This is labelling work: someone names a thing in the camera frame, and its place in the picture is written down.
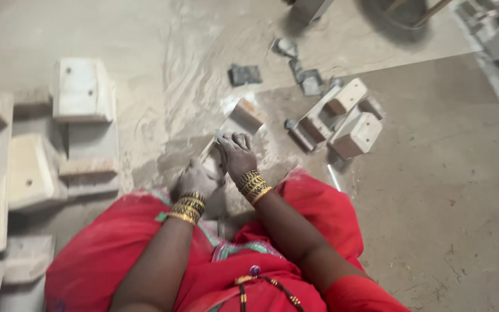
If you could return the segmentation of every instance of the wooden stick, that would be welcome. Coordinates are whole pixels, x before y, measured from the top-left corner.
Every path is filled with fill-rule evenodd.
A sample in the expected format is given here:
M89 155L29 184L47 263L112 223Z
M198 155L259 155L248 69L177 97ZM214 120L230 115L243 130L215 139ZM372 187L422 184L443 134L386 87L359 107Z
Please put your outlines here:
M413 27L417 27L421 24L423 24L427 19L429 19L431 16L433 16L436 12L440 11L442 8L444 8L448 3L450 3L452 0L440 0L437 4L435 4L432 8L428 9L425 12L425 15L421 17L419 22L415 23Z

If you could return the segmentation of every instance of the gold bangle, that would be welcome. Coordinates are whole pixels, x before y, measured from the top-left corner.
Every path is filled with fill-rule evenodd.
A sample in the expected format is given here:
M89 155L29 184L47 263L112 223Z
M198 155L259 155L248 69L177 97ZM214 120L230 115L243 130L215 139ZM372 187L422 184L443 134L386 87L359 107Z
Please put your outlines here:
M263 197L263 195L265 195L268 191L272 190L273 188L272 187L267 187L265 188L264 190L261 191L261 193L259 193L259 195L257 195L252 201L251 201L251 205L253 206L253 204L255 204L261 197Z
M196 223L201 218L201 215L197 211L195 211L194 209L188 209L186 207L174 206L174 207L172 207L172 209L169 212L185 214L185 215L191 217L192 219L196 220Z
M173 218L178 218L178 219L181 219L181 220L184 220L184 221L188 221L191 224L196 225L196 221L194 219L192 219L191 217L185 215L185 214L174 213L174 212L167 213L167 218L170 217L170 216L172 216Z

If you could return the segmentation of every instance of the grey stone piece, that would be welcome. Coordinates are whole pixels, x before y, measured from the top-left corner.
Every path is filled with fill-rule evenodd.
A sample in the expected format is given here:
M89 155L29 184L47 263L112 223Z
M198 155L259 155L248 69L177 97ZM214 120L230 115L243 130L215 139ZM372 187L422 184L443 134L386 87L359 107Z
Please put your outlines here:
M298 124L298 121L296 119L286 119L284 122L284 128L286 130L290 130L295 127L295 125Z
M319 86L322 86L324 83L323 79L321 78L321 75L319 74L319 71L317 69L308 69L308 70L304 71L301 74L301 76L302 76L304 81L309 77L315 77L315 79L317 80L317 83L319 83Z
M321 88L319 88L319 82L314 76L306 78L301 83L301 88L306 96L318 96L321 94Z
M230 82L233 87L243 86L250 83L262 83L259 67L255 66L239 66L232 64L228 71Z
M274 52L288 56L291 58L297 58L298 57L298 46L297 44L287 38L280 38L276 39L274 41L274 46L273 46Z
M332 89L335 86L342 87L343 85L344 85L344 81L342 80L342 78L335 77L335 76L330 77L330 86L329 86L329 89Z
M297 58L291 59L288 64L290 68L292 68L292 72L294 73L294 79L297 83L302 83L305 79L303 77L303 66L301 66L301 62Z

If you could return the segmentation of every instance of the stone floor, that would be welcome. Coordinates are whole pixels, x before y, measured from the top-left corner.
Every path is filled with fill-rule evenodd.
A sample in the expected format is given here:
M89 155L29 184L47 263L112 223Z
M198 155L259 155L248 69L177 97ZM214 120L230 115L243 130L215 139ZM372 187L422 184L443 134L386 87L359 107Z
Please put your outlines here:
M332 185L333 163L362 227L361 260L386 290L412 311L499 311L499 91L449 10L390 35L362 4L336 1L302 29L281 1L0 0L0 89L50 82L59 57L101 57L118 88L122 192L172 185L229 105L253 98L267 113L255 137L264 174L276 182L300 164ZM298 41L304 67L362 78L388 111L369 154L334 162L287 136L284 120L318 98L269 50L281 36ZM264 83L232 89L232 62L258 64ZM228 196L232 212L248 208ZM13 215L10 232L55 234L59 250L112 201Z

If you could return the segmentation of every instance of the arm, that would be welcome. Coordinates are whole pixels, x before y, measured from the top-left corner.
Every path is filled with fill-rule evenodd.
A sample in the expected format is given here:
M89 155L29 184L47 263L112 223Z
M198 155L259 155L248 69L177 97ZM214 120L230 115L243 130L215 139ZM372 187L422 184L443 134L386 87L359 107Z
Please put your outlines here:
M342 258L321 233L276 192L267 192L254 207L281 252L321 293L344 276L368 277Z
M192 160L180 178L179 193L197 191L208 198L218 186L203 166ZM109 312L172 311L188 265L194 225L167 218L116 289Z
M219 143L227 154L227 170L233 181L257 169L249 136L225 135L219 138ZM267 192L254 207L281 252L322 294L341 277L360 275L368 278L367 274L342 258L321 233L276 192Z

